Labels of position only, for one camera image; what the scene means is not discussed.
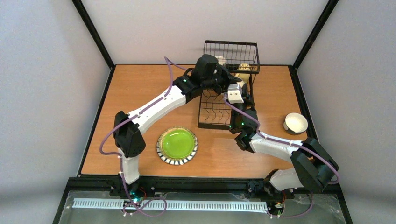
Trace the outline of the yellow ceramic mug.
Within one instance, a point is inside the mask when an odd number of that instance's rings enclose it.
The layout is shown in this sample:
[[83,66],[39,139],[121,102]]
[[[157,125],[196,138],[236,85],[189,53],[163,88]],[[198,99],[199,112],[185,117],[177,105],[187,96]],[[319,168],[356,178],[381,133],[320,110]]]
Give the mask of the yellow ceramic mug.
[[[251,66],[247,63],[240,64],[238,67],[238,71],[248,71],[250,72]],[[250,74],[248,73],[235,73],[235,76],[240,78],[243,82],[248,83],[250,79]]]

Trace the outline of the tall patterned ceramic cup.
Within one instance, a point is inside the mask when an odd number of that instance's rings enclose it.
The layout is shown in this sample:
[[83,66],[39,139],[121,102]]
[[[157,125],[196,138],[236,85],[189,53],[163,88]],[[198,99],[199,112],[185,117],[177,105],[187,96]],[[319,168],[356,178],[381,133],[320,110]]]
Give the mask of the tall patterned ceramic cup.
[[226,66],[227,60],[223,56],[215,56],[215,58],[218,60],[219,65]]

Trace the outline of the black wire dish rack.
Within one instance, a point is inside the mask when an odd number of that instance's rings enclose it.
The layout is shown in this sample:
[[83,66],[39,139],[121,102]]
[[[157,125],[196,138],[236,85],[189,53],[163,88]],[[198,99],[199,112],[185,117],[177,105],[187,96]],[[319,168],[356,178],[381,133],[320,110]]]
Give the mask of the black wire dish rack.
[[[235,73],[248,73],[250,79],[242,87],[243,94],[247,95],[247,108],[254,106],[253,84],[260,71],[258,46],[254,42],[227,42],[206,40],[204,54],[223,56],[227,60],[226,68],[232,75]],[[247,63],[251,66],[250,72],[238,71],[240,64]],[[198,111],[198,127],[205,129],[227,130],[231,121],[231,108],[223,101],[222,95],[217,95],[212,90],[204,90],[200,97]]]

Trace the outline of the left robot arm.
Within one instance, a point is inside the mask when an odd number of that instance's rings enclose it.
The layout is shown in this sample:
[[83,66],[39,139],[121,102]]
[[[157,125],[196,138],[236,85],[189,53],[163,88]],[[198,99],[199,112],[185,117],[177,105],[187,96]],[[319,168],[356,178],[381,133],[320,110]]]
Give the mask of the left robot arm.
[[196,97],[204,90],[217,95],[241,88],[242,79],[231,72],[212,55],[204,54],[193,68],[172,78],[169,87],[144,106],[115,116],[112,133],[120,157],[120,176],[126,184],[132,184],[140,177],[139,155],[146,147],[144,133],[158,120]]

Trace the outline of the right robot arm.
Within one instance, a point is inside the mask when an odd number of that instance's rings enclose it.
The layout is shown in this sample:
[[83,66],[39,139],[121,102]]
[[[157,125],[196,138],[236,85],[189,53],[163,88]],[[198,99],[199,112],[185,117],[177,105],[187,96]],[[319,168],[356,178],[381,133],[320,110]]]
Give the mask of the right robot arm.
[[229,130],[237,135],[235,141],[241,150],[268,154],[293,165],[286,170],[275,169],[266,177],[270,189],[305,188],[321,193],[327,185],[340,181],[338,164],[315,138],[278,138],[259,131],[259,126],[256,110],[232,107]]

